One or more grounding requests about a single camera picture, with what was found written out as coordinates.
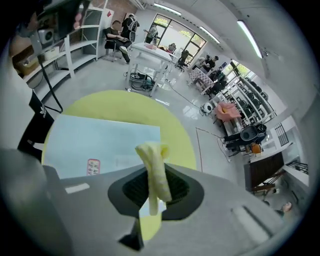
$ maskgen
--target pink cloth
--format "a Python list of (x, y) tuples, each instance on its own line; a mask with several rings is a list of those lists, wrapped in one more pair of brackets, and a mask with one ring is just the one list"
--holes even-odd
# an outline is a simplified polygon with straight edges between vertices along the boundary
[(228, 122), (235, 118), (240, 118), (241, 115), (236, 109), (236, 106), (231, 103), (220, 102), (218, 106), (214, 109), (216, 117), (223, 122)]

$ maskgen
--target light blue paper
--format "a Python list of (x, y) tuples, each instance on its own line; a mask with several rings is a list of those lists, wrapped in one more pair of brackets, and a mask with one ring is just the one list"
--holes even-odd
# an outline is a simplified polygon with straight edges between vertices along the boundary
[(61, 114), (53, 124), (44, 165), (60, 179), (87, 175), (89, 159), (100, 161), (100, 174), (142, 164), (135, 147), (161, 142), (160, 127)]

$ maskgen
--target white floor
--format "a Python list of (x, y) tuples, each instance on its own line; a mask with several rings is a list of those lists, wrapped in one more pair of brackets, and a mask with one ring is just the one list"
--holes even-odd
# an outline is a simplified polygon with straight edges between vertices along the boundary
[[(147, 74), (153, 72), (140, 66), (138, 69)], [(68, 76), (57, 85), (54, 88), (55, 94), (62, 107), (67, 108), (74, 101), (92, 93), (105, 90), (125, 90), (128, 88), (124, 77), (124, 73), (127, 71), (128, 65), (122, 59), (113, 63), (103, 59), (93, 60), (76, 71), (75, 79)], [(228, 152), (223, 150), (220, 140), (212, 135), (225, 136), (223, 128), (219, 127), (220, 122), (213, 124), (210, 117), (200, 115), (198, 107), (208, 101), (208, 96), (200, 95), (195, 87), (188, 87), (190, 79), (187, 72), (180, 72), (173, 67), (166, 78), (174, 90), (195, 105), (172, 90), (169, 82), (164, 79), (155, 91), (155, 98), (169, 103), (164, 106), (180, 120), (188, 132), (196, 156), (197, 170), (228, 179), (244, 188), (242, 156), (238, 154), (231, 157), (231, 163), (229, 163), (223, 155), (228, 155)], [(51, 95), (47, 95), (44, 102), (47, 106), (58, 109), (58, 105)], [(54, 111), (49, 110), (49, 112), (53, 118), (58, 115)]]

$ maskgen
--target gray metal surface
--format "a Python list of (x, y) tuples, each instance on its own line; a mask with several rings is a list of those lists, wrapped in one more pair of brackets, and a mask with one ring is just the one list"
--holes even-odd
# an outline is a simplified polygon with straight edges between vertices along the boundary
[[(108, 188), (116, 180), (142, 166), (106, 174), (59, 180), (53, 169), (46, 169), (48, 188), (73, 242), (74, 253), (84, 255), (239, 255), (258, 246), (232, 209), (245, 206), (272, 235), (282, 227), (281, 218), (267, 205), (226, 179), (180, 166), (177, 171), (200, 182), (204, 200), (200, 207), (181, 221), (163, 221), (160, 230), (139, 252), (118, 241), (128, 235), (133, 217), (120, 215), (109, 202)], [(90, 188), (67, 194), (66, 187), (87, 183)]]

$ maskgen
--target brick wall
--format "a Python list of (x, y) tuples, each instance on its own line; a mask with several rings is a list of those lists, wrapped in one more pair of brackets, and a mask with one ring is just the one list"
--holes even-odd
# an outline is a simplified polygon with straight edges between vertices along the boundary
[(136, 14), (138, 10), (129, 0), (108, 0), (106, 8), (114, 11), (112, 21), (120, 22), (124, 21), (127, 13)]

